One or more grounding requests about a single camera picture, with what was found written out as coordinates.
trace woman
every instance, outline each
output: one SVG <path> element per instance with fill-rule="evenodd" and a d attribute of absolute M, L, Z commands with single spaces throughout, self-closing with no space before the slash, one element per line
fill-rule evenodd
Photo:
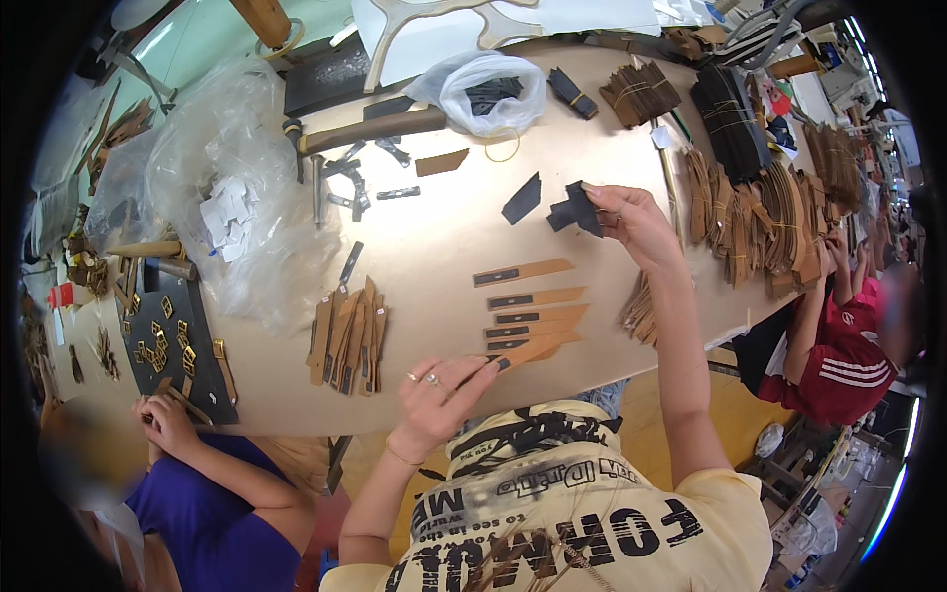
<path fill-rule="evenodd" d="M 168 395 L 138 401 L 134 413 L 152 467 L 126 504 L 141 531 L 163 543 L 145 558 L 149 589 L 154 574 L 162 590 L 292 590 L 315 514 L 312 499 L 275 463 L 286 452 L 264 453 L 246 438 L 198 437 Z"/>
<path fill-rule="evenodd" d="M 759 590 L 773 550 L 759 480 L 733 470 L 707 414 L 694 287 L 674 232 L 647 191 L 584 189 L 604 234 L 648 274 L 674 492 L 622 457 L 609 415 L 586 401 L 494 415 L 448 442 L 498 368 L 426 359 L 401 383 L 403 419 L 348 511 L 324 592 Z M 411 547 L 392 566 L 405 488 L 444 442 L 448 479 L 419 498 Z"/>

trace factory floor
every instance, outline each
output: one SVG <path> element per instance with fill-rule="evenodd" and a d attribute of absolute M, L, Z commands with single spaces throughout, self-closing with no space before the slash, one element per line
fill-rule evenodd
<path fill-rule="evenodd" d="M 708 359 L 736 364 L 733 353 L 727 350 L 714 350 Z M 727 457 L 735 466 L 753 456 L 757 436 L 764 427 L 772 422 L 785 425 L 793 417 L 792 411 L 754 397 L 739 378 L 711 372 L 710 388 L 710 418 L 717 427 Z M 670 453 L 661 422 L 657 369 L 636 376 L 628 384 L 622 396 L 621 416 L 624 423 L 618 434 L 625 457 L 655 487 L 671 491 Z M 386 432 L 379 432 L 352 438 L 342 461 L 342 486 L 351 499 L 362 490 L 384 450 L 387 436 Z M 424 468 L 444 474 L 447 465 L 447 457 L 440 450 L 428 458 Z M 408 548 L 408 527 L 415 494 L 435 484 L 436 481 L 420 474 L 411 479 L 391 538 L 391 556 L 395 561 L 400 560 Z"/>

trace purple shirt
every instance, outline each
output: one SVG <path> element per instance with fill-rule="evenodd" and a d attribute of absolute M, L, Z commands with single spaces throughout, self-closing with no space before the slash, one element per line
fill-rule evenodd
<path fill-rule="evenodd" d="M 216 434 L 200 438 L 289 483 L 250 440 Z M 293 589 L 300 558 L 289 541 L 254 515 L 243 498 L 183 462 L 159 459 L 125 503 L 143 533 L 161 535 L 184 592 Z"/>

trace person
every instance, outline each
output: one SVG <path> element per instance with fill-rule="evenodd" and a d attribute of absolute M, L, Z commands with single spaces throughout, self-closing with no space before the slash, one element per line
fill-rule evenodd
<path fill-rule="evenodd" d="M 734 471 L 708 416 L 696 297 L 674 232 L 645 190 L 583 188 L 604 235 L 651 286 L 674 491 L 621 455 L 616 415 L 587 401 L 535 404 L 464 431 L 499 367 L 427 358 L 399 386 L 402 420 L 348 511 L 323 592 L 759 590 L 773 553 L 760 484 Z M 392 562 L 408 481 L 445 442 L 447 480 L 420 496 L 410 548 Z"/>
<path fill-rule="evenodd" d="M 816 422 L 853 425 L 921 352 L 925 303 L 918 275 L 902 263 L 875 278 L 871 245 L 858 249 L 853 291 L 849 247 L 839 228 L 819 249 L 822 275 L 815 288 L 734 338 L 737 367 L 760 399 Z"/>
<path fill-rule="evenodd" d="M 143 533 L 160 537 L 145 537 L 145 574 L 136 585 L 293 589 L 315 510 L 274 460 L 291 453 L 264 453 L 241 437 L 198 436 L 184 407 L 168 395 L 142 398 L 133 412 L 150 442 L 151 469 L 125 503 Z"/>

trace hammer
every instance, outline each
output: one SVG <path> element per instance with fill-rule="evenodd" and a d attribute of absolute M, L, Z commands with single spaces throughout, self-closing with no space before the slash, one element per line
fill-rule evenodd
<path fill-rule="evenodd" d="M 302 136 L 302 121 L 287 119 L 283 123 L 283 133 L 293 142 L 293 151 L 296 153 L 296 180 L 302 185 L 302 154 L 299 153 L 299 138 Z"/>

